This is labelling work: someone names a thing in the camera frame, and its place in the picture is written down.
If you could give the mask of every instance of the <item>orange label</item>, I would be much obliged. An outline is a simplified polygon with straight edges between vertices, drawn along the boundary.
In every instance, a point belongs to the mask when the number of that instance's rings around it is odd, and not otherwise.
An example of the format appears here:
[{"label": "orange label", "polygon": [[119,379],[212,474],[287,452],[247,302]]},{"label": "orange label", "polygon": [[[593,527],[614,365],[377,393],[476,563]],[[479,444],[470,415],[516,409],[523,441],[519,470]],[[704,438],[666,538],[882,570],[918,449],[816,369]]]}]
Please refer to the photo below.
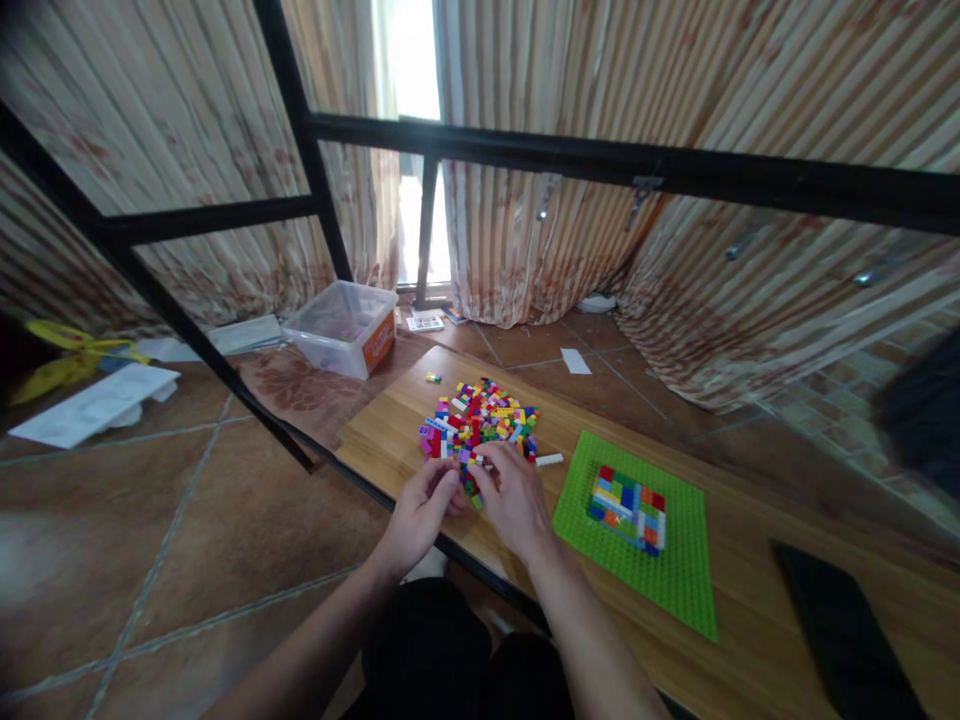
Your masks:
[{"label": "orange label", "polygon": [[377,363],[383,360],[393,345],[397,327],[393,324],[393,313],[387,315],[380,327],[363,344],[363,359],[367,362],[367,372],[373,372]]}]

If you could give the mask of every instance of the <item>person's left hand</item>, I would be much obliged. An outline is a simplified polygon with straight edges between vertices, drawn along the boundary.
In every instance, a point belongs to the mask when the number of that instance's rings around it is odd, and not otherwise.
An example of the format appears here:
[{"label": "person's left hand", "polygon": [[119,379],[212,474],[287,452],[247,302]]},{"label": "person's left hand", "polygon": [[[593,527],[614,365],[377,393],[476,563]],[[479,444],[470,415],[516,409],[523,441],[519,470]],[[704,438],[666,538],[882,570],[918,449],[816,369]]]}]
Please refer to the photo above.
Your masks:
[{"label": "person's left hand", "polygon": [[467,500],[457,477],[459,463],[434,458],[407,480],[375,555],[390,572],[406,575],[437,539],[444,514],[459,515]]}]

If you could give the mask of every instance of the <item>yellow lego brick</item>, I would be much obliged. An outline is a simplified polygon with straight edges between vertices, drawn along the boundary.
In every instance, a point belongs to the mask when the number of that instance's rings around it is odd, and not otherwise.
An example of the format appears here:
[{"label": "yellow lego brick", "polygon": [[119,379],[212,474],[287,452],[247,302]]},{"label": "yellow lego brick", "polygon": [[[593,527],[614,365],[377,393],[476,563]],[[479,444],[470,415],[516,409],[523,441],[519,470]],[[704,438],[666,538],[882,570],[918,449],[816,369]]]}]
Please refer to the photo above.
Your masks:
[{"label": "yellow lego brick", "polygon": [[597,496],[599,496],[599,497],[602,497],[604,500],[609,500],[609,501],[612,502],[614,505],[619,505],[619,504],[620,504],[620,501],[617,500],[617,498],[615,498],[613,495],[611,495],[610,493],[608,493],[606,490],[602,490],[602,489],[600,489],[600,488],[596,488],[596,489],[593,491],[593,494],[594,494],[594,495],[597,495]]}]

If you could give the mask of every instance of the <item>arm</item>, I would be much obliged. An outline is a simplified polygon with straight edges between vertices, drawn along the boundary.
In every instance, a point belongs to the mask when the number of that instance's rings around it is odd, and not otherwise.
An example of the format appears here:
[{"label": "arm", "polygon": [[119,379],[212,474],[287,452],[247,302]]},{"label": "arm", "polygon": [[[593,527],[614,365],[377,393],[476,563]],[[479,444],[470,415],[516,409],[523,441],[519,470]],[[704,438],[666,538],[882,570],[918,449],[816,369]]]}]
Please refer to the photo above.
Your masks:
[{"label": "arm", "polygon": [[507,443],[486,443],[476,452],[493,462],[499,487],[479,465],[468,471],[500,538],[530,574],[583,716],[669,718],[650,679],[554,534],[536,469]]},{"label": "arm", "polygon": [[204,717],[319,717],[400,580],[433,545],[444,513],[466,507],[456,465],[431,460],[404,485],[376,549]]}]

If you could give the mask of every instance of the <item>hand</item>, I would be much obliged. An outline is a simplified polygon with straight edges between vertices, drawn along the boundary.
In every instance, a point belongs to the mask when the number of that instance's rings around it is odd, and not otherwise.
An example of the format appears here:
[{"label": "hand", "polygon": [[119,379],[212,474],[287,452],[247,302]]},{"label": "hand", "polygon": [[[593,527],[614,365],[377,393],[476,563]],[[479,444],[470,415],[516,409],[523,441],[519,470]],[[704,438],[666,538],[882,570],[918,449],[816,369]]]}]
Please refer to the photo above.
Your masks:
[{"label": "hand", "polygon": [[509,443],[483,443],[473,451],[488,458],[500,475],[498,488],[480,465],[467,466],[480,486],[490,522],[504,544],[529,567],[558,547],[537,469]]},{"label": "hand", "polygon": [[374,550],[374,556],[398,578],[427,554],[440,533],[444,514],[459,515],[466,508],[458,468],[453,459],[435,458],[424,463],[400,491],[387,531]]}]

